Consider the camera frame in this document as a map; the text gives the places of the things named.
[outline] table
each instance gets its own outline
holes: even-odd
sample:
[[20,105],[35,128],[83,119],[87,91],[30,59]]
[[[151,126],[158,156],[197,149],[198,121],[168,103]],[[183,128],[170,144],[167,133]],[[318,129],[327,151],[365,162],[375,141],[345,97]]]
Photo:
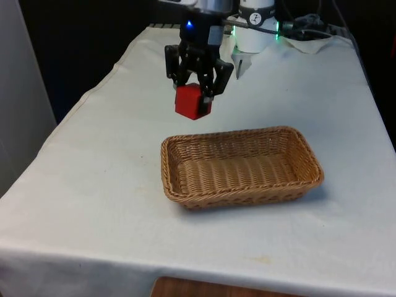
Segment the table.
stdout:
[[[86,93],[0,200],[0,290],[148,296],[158,277],[308,296],[396,296],[396,157],[355,51],[274,42],[232,76],[212,114],[174,112],[163,47],[146,29]],[[222,47],[230,52],[230,40]],[[288,125],[325,172],[299,201],[188,212],[164,195],[168,136]]]

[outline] woven basket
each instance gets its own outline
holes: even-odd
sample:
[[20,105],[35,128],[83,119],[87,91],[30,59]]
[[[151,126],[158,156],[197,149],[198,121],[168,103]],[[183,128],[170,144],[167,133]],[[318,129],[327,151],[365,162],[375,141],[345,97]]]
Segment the woven basket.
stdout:
[[324,180],[290,127],[169,137],[161,176],[165,195],[187,209],[295,200]]

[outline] basket rim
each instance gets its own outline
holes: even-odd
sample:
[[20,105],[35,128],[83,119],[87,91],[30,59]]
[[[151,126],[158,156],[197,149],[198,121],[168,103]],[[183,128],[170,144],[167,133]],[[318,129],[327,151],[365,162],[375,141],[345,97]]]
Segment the basket rim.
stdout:
[[[233,134],[246,134],[246,133],[257,133],[257,132],[264,132],[264,131],[288,131],[294,133],[301,144],[303,145],[305,152],[309,155],[312,165],[317,170],[317,177],[316,179],[311,179],[307,181],[293,181],[290,183],[277,183],[277,184],[266,184],[261,186],[248,186],[248,187],[234,187],[234,188],[226,188],[218,191],[206,191],[206,192],[196,192],[193,194],[182,194],[180,192],[176,192],[173,190],[172,184],[170,182],[170,169],[168,166],[168,144],[172,140],[188,140],[191,138],[201,138],[201,139],[208,139],[212,137],[216,137],[218,135],[224,135],[226,133],[233,133]],[[245,129],[239,131],[230,131],[230,132],[214,132],[214,133],[205,133],[205,134],[189,134],[189,135],[178,135],[178,136],[171,136],[166,138],[161,144],[161,178],[163,181],[163,187],[166,196],[175,202],[199,202],[211,198],[219,198],[223,196],[228,196],[230,194],[254,194],[256,192],[262,191],[269,191],[272,189],[282,190],[282,189],[299,189],[301,188],[302,192],[308,191],[311,188],[314,188],[320,185],[324,180],[324,172],[322,167],[320,166],[314,152],[310,148],[307,140],[305,137],[300,133],[299,130],[290,127],[290,126],[276,126],[276,127],[267,127],[261,129]]]

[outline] red cube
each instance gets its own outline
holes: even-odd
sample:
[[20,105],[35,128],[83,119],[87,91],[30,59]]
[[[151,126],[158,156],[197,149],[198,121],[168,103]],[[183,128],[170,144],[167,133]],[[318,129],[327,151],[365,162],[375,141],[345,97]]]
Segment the red cube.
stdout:
[[204,103],[198,84],[178,87],[175,105],[177,113],[193,120],[208,115],[212,110],[212,103]]

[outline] white wall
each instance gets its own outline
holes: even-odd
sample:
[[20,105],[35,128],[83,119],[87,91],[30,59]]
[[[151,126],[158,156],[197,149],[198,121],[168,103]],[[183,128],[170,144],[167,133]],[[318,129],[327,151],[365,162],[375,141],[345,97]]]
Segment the white wall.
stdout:
[[54,127],[18,0],[0,0],[0,197]]

